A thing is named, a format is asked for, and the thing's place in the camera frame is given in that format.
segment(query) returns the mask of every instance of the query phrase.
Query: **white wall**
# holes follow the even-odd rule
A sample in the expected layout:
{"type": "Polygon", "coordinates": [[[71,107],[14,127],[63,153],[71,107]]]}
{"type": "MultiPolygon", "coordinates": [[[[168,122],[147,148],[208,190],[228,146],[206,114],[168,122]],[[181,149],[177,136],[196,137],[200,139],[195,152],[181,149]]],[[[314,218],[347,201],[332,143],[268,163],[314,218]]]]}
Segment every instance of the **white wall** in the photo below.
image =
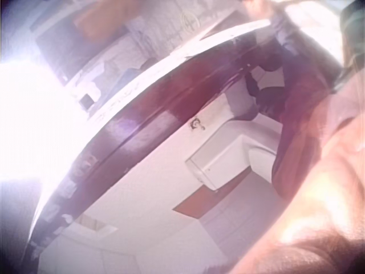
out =
{"type": "Polygon", "coordinates": [[[142,274],[201,273],[206,267],[226,262],[226,256],[199,221],[139,253],[136,258],[142,274]]]}
{"type": "Polygon", "coordinates": [[[58,237],[42,253],[39,274],[140,274],[134,256],[104,251],[58,237]]]}
{"type": "Polygon", "coordinates": [[[200,222],[220,250],[234,261],[243,257],[284,208],[273,186],[252,172],[200,222]]]}
{"type": "Polygon", "coordinates": [[[150,0],[127,27],[149,55],[162,58],[227,15],[235,4],[236,0],[150,0]]]}

